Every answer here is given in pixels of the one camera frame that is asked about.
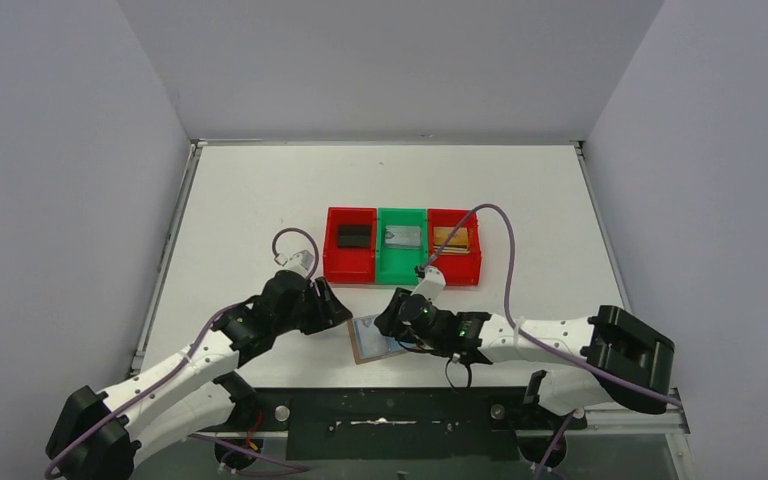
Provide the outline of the aluminium frame rail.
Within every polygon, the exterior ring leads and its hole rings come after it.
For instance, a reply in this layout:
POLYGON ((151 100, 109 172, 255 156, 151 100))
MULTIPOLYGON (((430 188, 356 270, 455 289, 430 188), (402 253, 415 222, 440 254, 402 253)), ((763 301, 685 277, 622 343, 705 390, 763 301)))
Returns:
POLYGON ((603 403, 585 409, 586 427, 571 430, 569 436, 592 435, 672 435, 689 434, 685 412, 669 405, 663 414, 646 414, 603 403))

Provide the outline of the red bin with black card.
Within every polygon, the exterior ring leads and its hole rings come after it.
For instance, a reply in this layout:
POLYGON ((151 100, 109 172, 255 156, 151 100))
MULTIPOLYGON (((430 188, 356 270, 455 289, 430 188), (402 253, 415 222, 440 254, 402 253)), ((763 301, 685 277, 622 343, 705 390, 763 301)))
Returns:
POLYGON ((324 274, 331 283, 374 284, 377 209, 368 207, 328 208, 323 253, 324 274), (370 224, 372 244, 368 249, 340 249, 336 246, 339 224, 370 224))

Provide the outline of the green plastic bin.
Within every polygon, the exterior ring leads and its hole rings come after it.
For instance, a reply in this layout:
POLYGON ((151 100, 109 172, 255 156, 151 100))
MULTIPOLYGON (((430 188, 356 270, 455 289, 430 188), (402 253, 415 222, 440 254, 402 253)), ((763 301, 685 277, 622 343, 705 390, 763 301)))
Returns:
POLYGON ((423 209, 379 208, 376 234, 375 282, 379 285, 416 285, 415 268, 429 255, 427 212, 423 209), (390 224, 420 226, 422 246, 418 249, 388 248, 384 244, 384 228, 390 224))

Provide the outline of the red bin with gold cards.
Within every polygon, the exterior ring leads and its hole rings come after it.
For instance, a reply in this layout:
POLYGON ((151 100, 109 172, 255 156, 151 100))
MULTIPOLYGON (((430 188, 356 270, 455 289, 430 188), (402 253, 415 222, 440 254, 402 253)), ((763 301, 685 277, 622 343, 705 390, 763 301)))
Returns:
MULTIPOLYGON (((455 227, 462 220, 467 210, 428 209, 429 253, 432 253, 432 229, 437 226, 455 227)), ((480 282, 482 251, 480 245, 479 223, 476 216, 470 217, 461 227, 469 230, 470 252, 464 255, 438 255, 432 265, 444 275, 449 286, 473 287, 480 282)))

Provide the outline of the gold card stack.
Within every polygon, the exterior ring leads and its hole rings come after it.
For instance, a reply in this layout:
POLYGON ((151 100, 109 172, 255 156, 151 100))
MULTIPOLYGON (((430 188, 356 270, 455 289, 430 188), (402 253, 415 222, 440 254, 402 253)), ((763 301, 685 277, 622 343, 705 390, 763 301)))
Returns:
POLYGON ((465 227, 437 226, 432 229, 432 253, 464 255, 470 252, 469 230, 465 227))

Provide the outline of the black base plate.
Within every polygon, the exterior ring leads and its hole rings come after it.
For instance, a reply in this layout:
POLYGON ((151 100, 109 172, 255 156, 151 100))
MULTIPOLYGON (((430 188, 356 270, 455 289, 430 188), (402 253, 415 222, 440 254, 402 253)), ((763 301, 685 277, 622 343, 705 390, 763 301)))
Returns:
POLYGON ((276 435, 291 460, 527 460, 567 456, 562 417, 523 387, 263 388, 213 433, 276 435))

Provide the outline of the black card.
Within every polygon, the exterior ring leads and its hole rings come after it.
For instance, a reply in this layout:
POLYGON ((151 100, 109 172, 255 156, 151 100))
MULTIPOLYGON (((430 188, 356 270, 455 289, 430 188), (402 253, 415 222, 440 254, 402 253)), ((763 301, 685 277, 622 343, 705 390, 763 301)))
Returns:
POLYGON ((336 246, 340 249, 368 249, 372 244, 370 224, 339 224, 336 246))

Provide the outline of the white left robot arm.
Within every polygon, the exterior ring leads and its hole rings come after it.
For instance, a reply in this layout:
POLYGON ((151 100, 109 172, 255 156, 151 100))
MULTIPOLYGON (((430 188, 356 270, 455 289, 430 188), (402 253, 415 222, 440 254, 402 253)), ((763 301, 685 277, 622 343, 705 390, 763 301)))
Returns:
POLYGON ((238 368, 288 332, 312 335, 352 318, 327 280, 280 270, 262 292, 216 312, 186 347, 99 392, 65 401, 45 453, 47 479, 127 479, 137 464, 205 428, 257 417, 238 368))

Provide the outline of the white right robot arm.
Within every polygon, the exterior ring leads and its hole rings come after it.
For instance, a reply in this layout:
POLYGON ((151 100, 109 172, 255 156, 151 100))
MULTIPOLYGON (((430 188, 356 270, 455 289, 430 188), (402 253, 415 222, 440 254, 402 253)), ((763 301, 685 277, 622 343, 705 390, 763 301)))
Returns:
POLYGON ((669 394, 674 342, 618 306, 576 319, 511 321, 439 309, 399 288, 374 324, 386 337, 464 366, 539 363, 531 399, 558 416, 606 402, 650 415, 680 404, 669 394))

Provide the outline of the silver card stack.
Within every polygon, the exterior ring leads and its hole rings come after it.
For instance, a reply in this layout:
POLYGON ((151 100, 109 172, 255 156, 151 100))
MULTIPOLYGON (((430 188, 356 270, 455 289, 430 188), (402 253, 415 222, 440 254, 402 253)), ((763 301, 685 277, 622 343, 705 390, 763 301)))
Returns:
POLYGON ((418 249, 422 246, 422 229, 417 225, 386 225, 384 244, 388 248, 418 249))

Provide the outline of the tan leather card holder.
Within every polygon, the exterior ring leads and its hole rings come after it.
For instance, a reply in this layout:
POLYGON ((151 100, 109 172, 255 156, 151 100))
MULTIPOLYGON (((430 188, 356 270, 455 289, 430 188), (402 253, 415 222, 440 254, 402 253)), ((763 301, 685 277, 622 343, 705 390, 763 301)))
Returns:
POLYGON ((352 355, 357 365, 407 352, 393 338, 380 333, 375 326, 375 319, 375 315, 366 315, 354 318, 347 323, 352 355))

